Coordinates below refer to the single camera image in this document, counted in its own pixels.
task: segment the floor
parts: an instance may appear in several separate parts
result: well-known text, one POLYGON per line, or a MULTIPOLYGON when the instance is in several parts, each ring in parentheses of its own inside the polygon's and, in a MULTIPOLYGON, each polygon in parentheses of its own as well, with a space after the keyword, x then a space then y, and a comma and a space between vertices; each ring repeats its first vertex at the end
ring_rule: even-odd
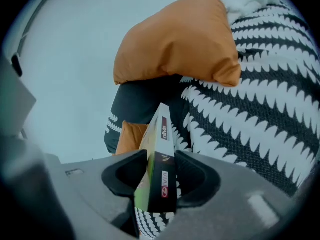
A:
POLYGON ((49 0, 21 54, 22 81, 37 99, 30 140, 62 163, 109 156, 113 64, 127 31, 176 0, 49 0))

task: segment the box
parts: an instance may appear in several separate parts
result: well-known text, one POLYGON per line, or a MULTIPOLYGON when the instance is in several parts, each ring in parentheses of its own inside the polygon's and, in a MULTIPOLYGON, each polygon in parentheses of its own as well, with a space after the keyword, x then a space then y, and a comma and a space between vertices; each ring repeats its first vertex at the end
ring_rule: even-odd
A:
POLYGON ((161 103, 140 150, 147 150, 146 173, 134 193, 135 207, 149 213, 176 211, 177 184, 170 109, 161 103))

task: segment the black and white patterned upholstery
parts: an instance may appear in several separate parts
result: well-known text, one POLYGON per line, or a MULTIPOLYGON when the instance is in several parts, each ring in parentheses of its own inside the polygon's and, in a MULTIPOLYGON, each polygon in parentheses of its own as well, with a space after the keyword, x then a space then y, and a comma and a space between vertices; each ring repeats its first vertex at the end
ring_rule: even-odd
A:
MULTIPOLYGON (((320 146, 318 48, 287 0, 236 21, 231 30, 240 83, 224 87, 181 79, 180 91, 166 102, 175 149, 247 167, 292 197, 315 165, 320 146)), ((173 218, 136 214, 149 238, 173 218)))

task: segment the orange cushion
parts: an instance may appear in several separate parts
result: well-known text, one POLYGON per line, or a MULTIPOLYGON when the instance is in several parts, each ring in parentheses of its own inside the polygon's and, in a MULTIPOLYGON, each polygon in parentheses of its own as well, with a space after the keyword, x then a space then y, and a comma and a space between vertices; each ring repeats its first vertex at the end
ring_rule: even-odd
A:
POLYGON ((122 132, 115 155, 117 156, 138 150, 147 128, 148 124, 137 124, 123 121, 122 132))
POLYGON ((134 26, 114 62, 114 82, 178 74, 238 84, 238 52, 220 0, 178 0, 134 26))

